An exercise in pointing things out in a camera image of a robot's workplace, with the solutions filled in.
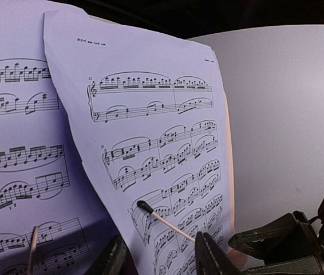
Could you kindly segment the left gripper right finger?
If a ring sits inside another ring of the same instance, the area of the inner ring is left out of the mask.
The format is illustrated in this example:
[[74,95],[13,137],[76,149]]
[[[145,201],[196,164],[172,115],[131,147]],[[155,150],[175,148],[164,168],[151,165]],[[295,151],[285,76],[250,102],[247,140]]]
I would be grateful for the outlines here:
[[206,232],[198,231],[195,238],[197,275],[237,275],[242,272],[228,259],[224,251]]

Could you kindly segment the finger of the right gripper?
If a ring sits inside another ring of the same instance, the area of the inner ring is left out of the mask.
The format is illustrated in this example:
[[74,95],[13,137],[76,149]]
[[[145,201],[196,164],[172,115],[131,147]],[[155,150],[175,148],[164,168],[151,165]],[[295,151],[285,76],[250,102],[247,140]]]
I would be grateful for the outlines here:
[[262,227],[237,233],[228,244],[264,262],[243,274],[324,274],[324,249],[303,212],[287,213]]

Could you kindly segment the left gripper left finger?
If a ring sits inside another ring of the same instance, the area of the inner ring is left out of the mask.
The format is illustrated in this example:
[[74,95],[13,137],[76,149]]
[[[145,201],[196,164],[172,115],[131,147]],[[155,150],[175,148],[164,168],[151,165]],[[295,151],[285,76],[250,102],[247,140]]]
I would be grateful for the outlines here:
[[114,236],[86,271],[86,275],[124,274],[128,249],[120,235]]

